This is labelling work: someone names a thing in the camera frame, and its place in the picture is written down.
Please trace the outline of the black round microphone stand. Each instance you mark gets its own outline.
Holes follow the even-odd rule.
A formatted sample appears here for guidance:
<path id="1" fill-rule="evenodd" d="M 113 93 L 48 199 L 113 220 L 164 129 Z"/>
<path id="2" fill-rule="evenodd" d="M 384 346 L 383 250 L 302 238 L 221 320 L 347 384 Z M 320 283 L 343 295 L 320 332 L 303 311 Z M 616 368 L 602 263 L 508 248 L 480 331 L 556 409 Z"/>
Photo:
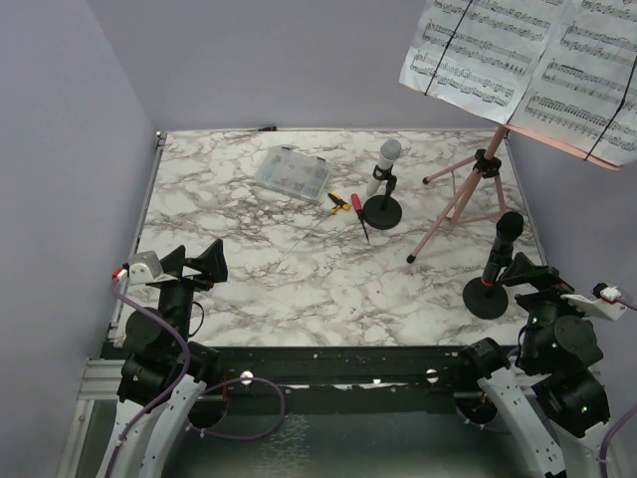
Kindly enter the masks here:
<path id="1" fill-rule="evenodd" d="M 462 294 L 465 307 L 477 318 L 495 320 L 508 308 L 509 297 L 501 285 L 486 286 L 480 278 L 469 281 Z"/>

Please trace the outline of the black stand holding white microphone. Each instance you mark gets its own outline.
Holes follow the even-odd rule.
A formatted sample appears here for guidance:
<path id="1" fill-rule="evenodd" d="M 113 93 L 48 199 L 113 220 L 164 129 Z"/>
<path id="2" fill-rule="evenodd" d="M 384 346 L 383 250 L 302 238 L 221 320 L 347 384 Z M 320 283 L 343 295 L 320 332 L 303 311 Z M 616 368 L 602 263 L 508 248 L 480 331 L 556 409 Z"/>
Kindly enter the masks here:
<path id="1" fill-rule="evenodd" d="M 374 167 L 372 177 L 378 182 L 386 182 L 385 192 L 383 195 L 374 196 L 368 193 L 369 198 L 363 205 L 363 219 L 374 229 L 392 229 L 402 218 L 402 208 L 392 197 L 397 177 L 392 173 L 392 167 L 381 169 L 378 165 Z"/>

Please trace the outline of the white microphone silver grille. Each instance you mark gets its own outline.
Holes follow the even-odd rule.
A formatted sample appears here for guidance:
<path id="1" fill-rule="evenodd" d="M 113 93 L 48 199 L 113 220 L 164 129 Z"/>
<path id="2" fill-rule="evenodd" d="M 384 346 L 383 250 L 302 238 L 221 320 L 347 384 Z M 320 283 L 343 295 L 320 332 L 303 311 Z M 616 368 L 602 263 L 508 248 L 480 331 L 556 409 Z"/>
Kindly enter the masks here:
<path id="1" fill-rule="evenodd" d="M 391 173 L 394 163 L 402 152 L 401 143 L 395 139 L 388 139 L 380 148 L 378 159 L 374 165 L 372 176 L 366 186 L 366 195 L 373 196 L 382 181 Z"/>

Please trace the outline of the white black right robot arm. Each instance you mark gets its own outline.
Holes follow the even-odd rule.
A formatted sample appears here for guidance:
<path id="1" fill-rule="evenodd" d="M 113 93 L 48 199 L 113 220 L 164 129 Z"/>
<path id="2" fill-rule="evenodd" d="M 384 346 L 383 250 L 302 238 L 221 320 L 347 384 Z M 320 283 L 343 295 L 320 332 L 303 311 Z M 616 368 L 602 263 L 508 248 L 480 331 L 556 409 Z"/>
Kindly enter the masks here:
<path id="1" fill-rule="evenodd" d="M 535 289 L 516 296 L 529 314 L 518 357 L 510 361 L 494 340 L 482 339 L 462 349 L 459 382 L 480 388 L 495 406 L 532 476 L 604 476 L 610 410 L 590 370 L 603 358 L 590 320 L 621 317 L 617 290 L 600 283 L 592 298 L 576 294 L 555 268 L 523 253 L 498 284 Z"/>

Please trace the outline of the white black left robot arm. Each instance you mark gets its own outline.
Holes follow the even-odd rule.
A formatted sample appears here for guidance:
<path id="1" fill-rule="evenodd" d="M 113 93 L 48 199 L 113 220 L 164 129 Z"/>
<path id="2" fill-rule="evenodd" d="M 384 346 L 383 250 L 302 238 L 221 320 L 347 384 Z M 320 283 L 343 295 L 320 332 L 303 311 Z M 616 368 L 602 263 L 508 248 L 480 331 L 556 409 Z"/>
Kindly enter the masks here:
<path id="1" fill-rule="evenodd" d="M 163 258 L 134 254 L 111 276 L 111 290 L 133 312 L 125 323 L 126 360 L 101 477 L 158 477 L 199 393 L 219 383 L 218 353 L 190 339 L 194 295 L 228 279 L 223 242 L 189 258 L 179 246 Z"/>

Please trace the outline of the pink tripod music stand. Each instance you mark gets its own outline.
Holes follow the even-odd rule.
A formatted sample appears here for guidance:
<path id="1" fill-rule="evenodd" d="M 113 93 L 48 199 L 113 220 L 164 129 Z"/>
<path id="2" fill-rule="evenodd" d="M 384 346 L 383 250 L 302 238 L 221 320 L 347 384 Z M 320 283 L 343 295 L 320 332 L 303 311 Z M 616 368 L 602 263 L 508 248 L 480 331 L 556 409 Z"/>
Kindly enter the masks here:
<path id="1" fill-rule="evenodd" d="M 452 224 L 470 224 L 485 220 L 500 219 L 506 212 L 505 195 L 502 185 L 502 179 L 500 174 L 500 168 L 502 162 L 496 158 L 496 153 L 500 145 L 505 141 L 510 132 L 519 133 L 523 136 L 531 138 L 547 146 L 559 149 L 567 154 L 570 154 L 584 162 L 591 163 L 598 167 L 602 167 L 611 171 L 620 171 L 621 166 L 613 165 L 609 160 L 601 159 L 597 156 L 587 156 L 585 152 L 575 146 L 560 142 L 555 139 L 542 136 L 538 133 L 522 129 L 513 125 L 499 125 L 493 130 L 493 136 L 486 148 L 479 148 L 473 155 L 465 158 L 453 165 L 443 168 L 438 172 L 435 172 L 429 176 L 426 176 L 422 182 L 424 184 L 430 184 L 434 180 L 446 175 L 454 175 L 455 171 L 467 165 L 471 165 L 472 169 L 460 185 L 459 188 L 454 189 L 453 197 L 448 201 L 447 205 L 439 213 L 435 221 L 430 225 L 429 230 L 422 237 L 420 242 L 414 247 L 410 254 L 406 258 L 408 264 L 412 264 L 421 250 L 434 236 L 437 230 L 440 228 L 443 222 L 450 222 Z M 460 220 L 469 200 L 471 199 L 474 191 L 478 187 L 479 183 L 483 179 L 493 179 L 496 189 L 496 196 L 498 200 L 498 211 L 488 215 L 475 217 L 468 220 Z"/>

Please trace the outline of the clear plastic screw box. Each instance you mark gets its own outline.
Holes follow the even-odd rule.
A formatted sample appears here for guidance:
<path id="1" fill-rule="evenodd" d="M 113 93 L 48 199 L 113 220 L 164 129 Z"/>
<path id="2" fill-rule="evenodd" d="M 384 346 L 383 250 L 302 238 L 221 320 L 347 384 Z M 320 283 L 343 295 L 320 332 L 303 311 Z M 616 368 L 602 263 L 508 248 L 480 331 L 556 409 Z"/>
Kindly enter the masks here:
<path id="1" fill-rule="evenodd" d="M 303 154 L 288 146 L 271 147 L 254 179 L 264 188 L 309 203 L 319 203 L 330 177 L 324 158 Z"/>

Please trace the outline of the right sheet music page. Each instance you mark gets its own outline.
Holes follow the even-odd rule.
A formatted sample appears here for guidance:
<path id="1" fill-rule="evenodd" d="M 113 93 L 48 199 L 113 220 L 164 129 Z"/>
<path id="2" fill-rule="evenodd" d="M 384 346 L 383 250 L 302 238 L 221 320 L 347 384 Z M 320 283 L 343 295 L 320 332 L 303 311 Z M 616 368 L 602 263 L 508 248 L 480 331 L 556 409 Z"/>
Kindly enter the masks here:
<path id="1" fill-rule="evenodd" d="M 571 1 L 509 125 L 621 167 L 636 160 L 636 3 Z"/>

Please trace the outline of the sheet music page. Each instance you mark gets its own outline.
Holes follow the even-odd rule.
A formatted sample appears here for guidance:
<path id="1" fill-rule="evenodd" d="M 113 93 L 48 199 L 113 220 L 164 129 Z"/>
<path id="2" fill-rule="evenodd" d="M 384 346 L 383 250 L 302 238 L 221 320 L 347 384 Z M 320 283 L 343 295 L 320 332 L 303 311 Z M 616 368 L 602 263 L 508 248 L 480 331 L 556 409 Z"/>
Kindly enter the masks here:
<path id="1" fill-rule="evenodd" d="M 504 124 L 567 6 L 542 0 L 427 1 L 399 82 Z"/>
<path id="2" fill-rule="evenodd" d="M 571 1 L 509 125 L 621 167 L 636 160 L 636 3 Z"/>

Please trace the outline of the left sheet music page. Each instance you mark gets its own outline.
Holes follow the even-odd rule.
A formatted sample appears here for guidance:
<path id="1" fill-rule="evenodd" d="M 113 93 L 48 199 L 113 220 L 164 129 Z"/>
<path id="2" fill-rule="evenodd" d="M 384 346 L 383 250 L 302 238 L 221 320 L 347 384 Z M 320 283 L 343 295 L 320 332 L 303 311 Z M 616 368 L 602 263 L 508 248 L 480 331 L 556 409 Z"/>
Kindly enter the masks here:
<path id="1" fill-rule="evenodd" d="M 504 124 L 567 6 L 542 0 L 427 1 L 399 82 Z"/>

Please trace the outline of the green black screwdriver at wall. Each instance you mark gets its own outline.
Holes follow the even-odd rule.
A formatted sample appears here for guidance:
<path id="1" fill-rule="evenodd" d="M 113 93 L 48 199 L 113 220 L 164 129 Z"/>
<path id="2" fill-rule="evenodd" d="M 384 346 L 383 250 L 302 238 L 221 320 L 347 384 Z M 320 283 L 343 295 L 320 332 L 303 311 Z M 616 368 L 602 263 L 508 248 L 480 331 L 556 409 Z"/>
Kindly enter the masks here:
<path id="1" fill-rule="evenodd" d="M 278 128 L 275 125 L 268 125 L 268 126 L 262 126 L 262 127 L 250 129 L 250 132 L 273 132 L 277 130 Z"/>

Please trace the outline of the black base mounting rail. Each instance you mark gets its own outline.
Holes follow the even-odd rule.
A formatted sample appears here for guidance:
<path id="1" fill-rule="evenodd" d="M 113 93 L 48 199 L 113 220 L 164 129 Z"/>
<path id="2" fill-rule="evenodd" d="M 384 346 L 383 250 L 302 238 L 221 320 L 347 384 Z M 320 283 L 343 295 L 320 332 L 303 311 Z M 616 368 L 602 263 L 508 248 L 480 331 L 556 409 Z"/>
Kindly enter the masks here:
<path id="1" fill-rule="evenodd" d="M 457 398 L 479 399 L 459 347 L 221 347 L 204 358 L 204 411 L 266 415 L 279 396 L 294 414 L 450 413 Z"/>

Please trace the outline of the red handled screwdriver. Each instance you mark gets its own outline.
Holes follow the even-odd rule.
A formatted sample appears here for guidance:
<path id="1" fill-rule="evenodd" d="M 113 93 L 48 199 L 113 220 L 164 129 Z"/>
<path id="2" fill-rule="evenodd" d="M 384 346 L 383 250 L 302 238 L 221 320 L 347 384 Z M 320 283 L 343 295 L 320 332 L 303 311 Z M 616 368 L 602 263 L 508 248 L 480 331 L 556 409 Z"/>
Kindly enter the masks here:
<path id="1" fill-rule="evenodd" d="M 365 239 L 367 240 L 367 243 L 370 243 L 369 236 L 365 226 L 365 219 L 364 219 L 363 208 L 360 202 L 360 198 L 356 193 L 352 193 L 350 196 L 350 200 L 351 200 L 351 206 L 353 207 L 353 210 L 356 213 L 358 221 L 362 227 L 363 233 L 365 235 Z"/>

